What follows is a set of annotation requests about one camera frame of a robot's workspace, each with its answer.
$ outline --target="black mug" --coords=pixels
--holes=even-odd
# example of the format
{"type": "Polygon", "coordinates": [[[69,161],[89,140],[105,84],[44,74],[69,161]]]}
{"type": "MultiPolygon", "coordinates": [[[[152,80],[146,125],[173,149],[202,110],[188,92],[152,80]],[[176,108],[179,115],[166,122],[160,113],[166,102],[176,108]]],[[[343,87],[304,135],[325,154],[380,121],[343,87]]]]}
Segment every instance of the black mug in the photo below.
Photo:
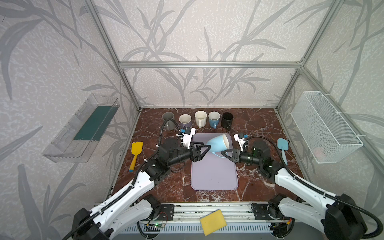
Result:
{"type": "Polygon", "coordinates": [[[223,113],[223,117],[221,118],[221,126],[225,128],[227,131],[231,130],[233,121],[232,113],[223,113]]]}

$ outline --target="blue spatula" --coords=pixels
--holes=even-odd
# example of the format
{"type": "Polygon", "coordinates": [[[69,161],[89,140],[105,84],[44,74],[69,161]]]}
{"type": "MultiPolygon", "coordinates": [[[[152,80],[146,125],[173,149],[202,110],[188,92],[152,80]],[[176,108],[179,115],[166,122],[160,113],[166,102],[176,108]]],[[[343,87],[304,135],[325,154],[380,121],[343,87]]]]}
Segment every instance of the blue spatula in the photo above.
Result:
{"type": "Polygon", "coordinates": [[[285,156],[285,152],[284,152],[288,150],[288,141],[285,140],[284,138],[279,138],[277,140],[277,147],[281,149],[281,155],[283,156],[283,160],[285,164],[288,165],[287,157],[285,156]]]}

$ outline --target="red marble surface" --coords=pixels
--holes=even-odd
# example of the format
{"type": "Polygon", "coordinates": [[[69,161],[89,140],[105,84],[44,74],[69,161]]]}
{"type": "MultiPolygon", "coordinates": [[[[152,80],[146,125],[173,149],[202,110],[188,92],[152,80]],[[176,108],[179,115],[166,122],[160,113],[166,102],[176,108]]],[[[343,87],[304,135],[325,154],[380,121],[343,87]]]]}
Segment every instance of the red marble surface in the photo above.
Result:
{"type": "MultiPolygon", "coordinates": [[[[224,112],[230,112],[234,115],[232,128],[229,132],[222,128],[221,124],[219,124],[217,129],[211,128],[208,121],[206,126],[202,128],[197,128],[195,123],[192,126],[197,128],[196,133],[227,132],[231,135],[232,144],[236,148],[239,148],[239,146],[233,139],[233,135],[237,132],[243,132],[248,135],[261,135],[273,140],[274,142],[277,142],[278,138],[286,138],[272,108],[143,109],[132,137],[132,142],[143,142],[143,151],[137,158],[135,168],[138,168],[138,166],[143,163],[144,158],[148,158],[156,150],[161,124],[163,123],[162,115],[165,112],[174,113],[175,120],[177,122],[179,122],[180,115],[189,114],[194,122],[195,112],[199,110],[203,110],[207,114],[211,111],[217,111],[221,115],[224,112]]],[[[164,131],[163,136],[165,138],[175,136],[176,132],[176,128],[173,131],[164,131]]],[[[279,160],[274,147],[270,143],[267,144],[271,147],[272,157],[279,160]]],[[[286,151],[286,157],[289,168],[294,173],[302,176],[299,166],[297,165],[295,157],[290,149],[289,151],[286,151]]],[[[114,186],[113,193],[117,192],[133,179],[134,173],[128,171],[132,159],[133,155],[131,154],[131,149],[129,148],[121,167],[117,182],[114,186]]],[[[173,169],[178,169],[181,166],[181,164],[173,166],[173,169]]],[[[285,194],[293,199],[296,198],[296,196],[290,191],[265,180],[258,173],[258,166],[246,166],[245,164],[237,163],[236,167],[238,174],[238,188],[235,190],[194,190],[190,184],[191,161],[188,161],[184,169],[176,173],[171,173],[164,179],[164,181],[147,194],[153,194],[160,202],[256,202],[268,201],[277,193],[285,194]]]]}

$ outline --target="robotic arm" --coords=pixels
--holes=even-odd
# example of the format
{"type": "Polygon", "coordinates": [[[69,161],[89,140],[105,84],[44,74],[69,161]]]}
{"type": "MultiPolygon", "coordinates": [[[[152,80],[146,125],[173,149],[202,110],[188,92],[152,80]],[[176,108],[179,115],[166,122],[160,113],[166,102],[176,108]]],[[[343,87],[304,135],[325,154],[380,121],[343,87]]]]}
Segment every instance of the robotic arm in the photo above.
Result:
{"type": "MultiPolygon", "coordinates": [[[[132,223],[147,218],[155,219],[159,215],[161,203],[152,195],[146,196],[134,206],[132,204],[166,178],[171,172],[172,165],[189,159],[193,162],[200,161],[210,149],[209,145],[192,141],[194,128],[186,127],[180,130],[181,135],[178,136],[182,136],[181,143],[178,139],[168,138],[162,144],[162,130],[163,127],[158,150],[149,157],[147,163],[137,169],[134,179],[90,211],[84,208],[78,211],[74,216],[72,231],[63,240],[71,236],[74,240],[112,239],[132,223]]],[[[339,197],[326,192],[292,173],[283,162],[273,160],[270,157],[270,149],[264,141],[255,141],[252,153],[247,152],[249,139],[254,137],[264,138],[253,136],[245,140],[246,135],[236,134],[235,140],[239,142],[241,150],[229,149],[222,151],[222,155],[232,162],[259,165],[258,171],[265,178],[290,190],[310,204],[309,206],[289,197],[276,195],[268,203],[268,214],[272,218],[283,215],[298,219],[325,233],[329,240],[358,240],[375,237],[382,232],[380,220],[357,207],[349,196],[343,194],[339,197]],[[376,231],[364,235],[367,226],[359,211],[377,222],[376,231]]]]}

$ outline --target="light blue mug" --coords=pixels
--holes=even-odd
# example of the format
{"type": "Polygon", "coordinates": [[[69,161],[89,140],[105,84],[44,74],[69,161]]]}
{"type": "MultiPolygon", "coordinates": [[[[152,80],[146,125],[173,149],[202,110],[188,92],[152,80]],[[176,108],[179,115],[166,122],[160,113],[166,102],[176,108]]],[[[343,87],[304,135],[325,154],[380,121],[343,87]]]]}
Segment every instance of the light blue mug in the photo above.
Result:
{"type": "Polygon", "coordinates": [[[209,125],[214,129],[217,128],[218,122],[220,121],[220,113],[218,112],[210,112],[208,115],[209,125]]]}
{"type": "Polygon", "coordinates": [[[207,145],[211,145],[211,149],[209,151],[218,157],[224,156],[219,156],[216,152],[229,149],[229,141],[225,134],[212,138],[207,142],[207,145]]]}

